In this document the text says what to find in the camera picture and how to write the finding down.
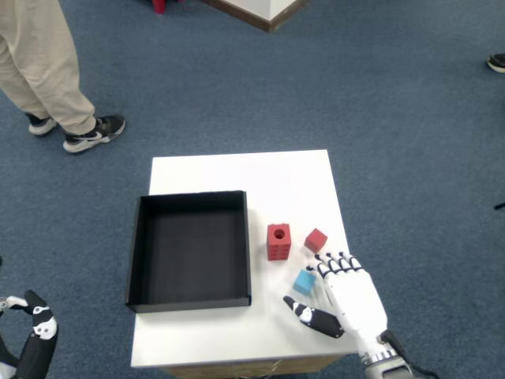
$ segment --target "white table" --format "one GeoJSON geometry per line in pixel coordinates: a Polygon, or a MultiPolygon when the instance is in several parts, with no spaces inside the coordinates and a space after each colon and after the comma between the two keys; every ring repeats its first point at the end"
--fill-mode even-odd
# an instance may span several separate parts
{"type": "Polygon", "coordinates": [[[348,335],[334,340],[305,327],[282,301],[331,310],[320,279],[305,297],[292,286],[313,261],[304,247],[314,227],[328,236],[324,251],[347,250],[326,150],[154,158],[150,194],[247,192],[252,305],[137,314],[132,367],[178,367],[260,360],[343,356],[356,352],[348,335]],[[287,261],[268,261],[267,225],[289,223],[287,261]]]}

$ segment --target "black box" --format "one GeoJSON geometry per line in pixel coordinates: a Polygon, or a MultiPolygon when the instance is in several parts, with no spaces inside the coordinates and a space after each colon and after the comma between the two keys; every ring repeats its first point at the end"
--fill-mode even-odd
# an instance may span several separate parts
{"type": "Polygon", "coordinates": [[[245,192],[141,197],[127,291],[137,313],[250,306],[245,192]]]}

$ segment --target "white wall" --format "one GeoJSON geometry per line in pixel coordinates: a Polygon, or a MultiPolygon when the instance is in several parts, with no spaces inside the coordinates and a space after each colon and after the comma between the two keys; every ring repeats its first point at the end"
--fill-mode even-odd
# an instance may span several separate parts
{"type": "Polygon", "coordinates": [[[296,0],[270,0],[270,18],[274,18],[296,0]]]}
{"type": "Polygon", "coordinates": [[[295,0],[226,0],[230,4],[256,14],[265,20],[271,20],[295,0]]]}
{"type": "Polygon", "coordinates": [[[226,0],[226,2],[229,2],[238,8],[242,8],[243,10],[247,10],[250,13],[256,14],[265,20],[271,19],[270,3],[272,1],[277,2],[278,0],[226,0]]]}

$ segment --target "blue block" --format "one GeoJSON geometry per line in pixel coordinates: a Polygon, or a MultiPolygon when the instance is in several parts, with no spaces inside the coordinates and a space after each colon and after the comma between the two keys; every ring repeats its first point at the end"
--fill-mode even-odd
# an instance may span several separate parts
{"type": "Polygon", "coordinates": [[[309,296],[315,281],[316,277],[313,274],[301,270],[297,279],[294,281],[293,288],[301,294],[309,296]]]}

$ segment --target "black shoe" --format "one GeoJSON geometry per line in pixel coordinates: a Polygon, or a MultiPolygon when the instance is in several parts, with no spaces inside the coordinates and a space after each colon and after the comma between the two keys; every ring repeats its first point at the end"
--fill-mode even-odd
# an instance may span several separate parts
{"type": "Polygon", "coordinates": [[[81,136],[66,134],[63,148],[67,152],[83,152],[98,144],[106,144],[117,138],[125,128],[125,119],[120,114],[98,117],[95,128],[81,136]]]}
{"type": "Polygon", "coordinates": [[[27,113],[26,116],[30,120],[30,126],[28,127],[28,130],[31,134],[36,136],[43,136],[44,134],[48,134],[58,124],[51,117],[40,119],[29,113],[27,113]]]}
{"type": "Polygon", "coordinates": [[[488,58],[488,66],[497,73],[505,73],[505,54],[494,54],[488,58]]]}

